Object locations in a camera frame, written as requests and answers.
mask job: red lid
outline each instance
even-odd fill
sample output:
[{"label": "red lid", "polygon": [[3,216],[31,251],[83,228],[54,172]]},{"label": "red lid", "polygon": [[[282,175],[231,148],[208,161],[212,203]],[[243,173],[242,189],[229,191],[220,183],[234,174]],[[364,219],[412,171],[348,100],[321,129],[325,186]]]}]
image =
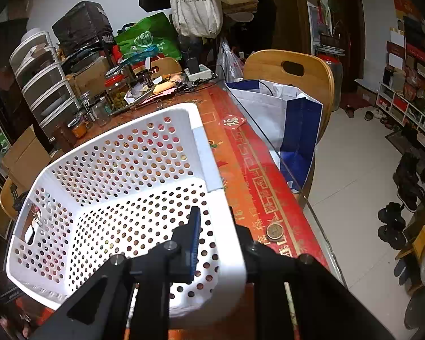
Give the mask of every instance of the red lid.
[{"label": "red lid", "polygon": [[323,53],[317,54],[317,57],[320,58],[321,60],[324,60],[324,61],[329,62],[329,63],[334,63],[334,64],[340,63],[340,61],[337,60],[336,58],[334,58],[333,56],[325,55]]},{"label": "red lid", "polygon": [[119,81],[125,79],[125,76],[123,74],[118,74],[113,76],[112,78],[109,78],[105,81],[104,85],[106,87],[111,87],[112,85],[114,85],[115,83],[118,83]]}]

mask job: floor mat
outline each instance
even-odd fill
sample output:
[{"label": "floor mat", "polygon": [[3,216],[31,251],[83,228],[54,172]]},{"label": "floor mat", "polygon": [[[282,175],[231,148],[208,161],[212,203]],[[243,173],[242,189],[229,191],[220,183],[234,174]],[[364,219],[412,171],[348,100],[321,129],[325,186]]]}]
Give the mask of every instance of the floor mat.
[{"label": "floor mat", "polygon": [[425,150],[423,148],[417,149],[413,147],[411,142],[397,130],[386,136],[386,139],[401,153],[410,152],[419,159],[417,164],[417,173],[420,175],[425,168]]}]

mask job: wooden chair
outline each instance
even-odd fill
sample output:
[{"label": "wooden chair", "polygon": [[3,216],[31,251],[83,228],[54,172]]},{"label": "wooden chair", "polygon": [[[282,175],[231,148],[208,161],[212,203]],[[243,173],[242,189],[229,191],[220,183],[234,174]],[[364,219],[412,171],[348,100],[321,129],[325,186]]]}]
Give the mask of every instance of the wooden chair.
[{"label": "wooden chair", "polygon": [[151,63],[151,67],[159,68],[159,71],[151,76],[152,79],[155,79],[164,74],[175,74],[182,72],[182,68],[179,62],[176,61],[174,58],[169,57],[154,60]]},{"label": "wooden chair", "polygon": [[[323,104],[318,142],[326,130],[332,112],[334,81],[327,64],[311,55],[282,50],[263,50],[249,56],[244,65],[244,79],[262,79],[292,85]],[[315,158],[302,189],[308,197],[313,182]],[[296,197],[300,206],[305,200]]]},{"label": "wooden chair", "polygon": [[12,208],[12,205],[14,204],[14,198],[11,194],[11,184],[12,180],[7,178],[5,184],[3,185],[2,191],[0,192],[0,206],[2,206],[2,210],[9,218],[16,220],[17,211]]}]

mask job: white container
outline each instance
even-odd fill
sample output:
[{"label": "white container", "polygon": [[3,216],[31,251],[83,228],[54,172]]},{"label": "white container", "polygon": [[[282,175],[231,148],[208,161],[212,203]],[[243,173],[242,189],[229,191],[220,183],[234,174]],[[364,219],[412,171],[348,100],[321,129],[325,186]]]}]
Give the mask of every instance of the white container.
[{"label": "white container", "polygon": [[54,112],[52,112],[43,122],[39,123],[44,134],[47,135],[49,141],[53,142],[55,138],[53,137],[53,130],[55,127],[61,123],[68,123],[74,118],[74,114],[78,112],[80,108],[79,101],[76,97],[69,99],[64,102],[60,107],[58,107]]},{"label": "white container", "polygon": [[68,81],[63,80],[39,97],[30,107],[30,110],[33,112],[37,122],[42,123],[63,103],[75,97],[76,95]]},{"label": "white container", "polygon": [[[32,204],[42,212],[42,226],[29,245],[21,239]],[[17,219],[7,275],[57,309],[109,256],[143,255],[170,239],[172,229],[188,221],[191,206],[202,213],[198,264],[193,283],[170,288],[170,323],[211,323],[236,305],[246,270],[194,104],[130,121],[48,165]]]},{"label": "white container", "polygon": [[189,78],[189,81],[196,81],[197,79],[211,79],[213,77],[211,74],[211,69],[208,69],[203,64],[200,64],[198,66],[200,67],[200,71],[195,74],[191,74],[189,69],[187,68],[184,69]]},{"label": "white container", "polygon": [[48,31],[41,31],[35,33],[34,35],[24,40],[19,46],[17,46],[17,48],[9,57],[9,63],[14,73],[16,73],[19,66],[21,66],[22,61],[24,60],[26,54],[28,54],[30,49],[41,43],[44,43],[45,46],[52,46],[52,41],[50,40]]},{"label": "white container", "polygon": [[66,80],[60,64],[51,64],[41,70],[22,88],[22,95],[30,108],[54,85]]},{"label": "white container", "polygon": [[16,70],[14,76],[22,89],[40,71],[41,65],[46,67],[58,63],[57,53],[52,46],[44,47],[44,53],[37,58],[30,58]]}]

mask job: shoe rack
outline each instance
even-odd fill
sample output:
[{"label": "shoe rack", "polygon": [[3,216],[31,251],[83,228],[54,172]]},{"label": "shoe rack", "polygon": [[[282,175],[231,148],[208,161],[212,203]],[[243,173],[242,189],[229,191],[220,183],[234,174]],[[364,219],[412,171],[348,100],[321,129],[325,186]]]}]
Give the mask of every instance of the shoe rack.
[{"label": "shoe rack", "polygon": [[377,94],[376,106],[401,126],[411,123],[412,127],[417,129],[417,140],[425,148],[425,113],[423,111],[382,82]]}]

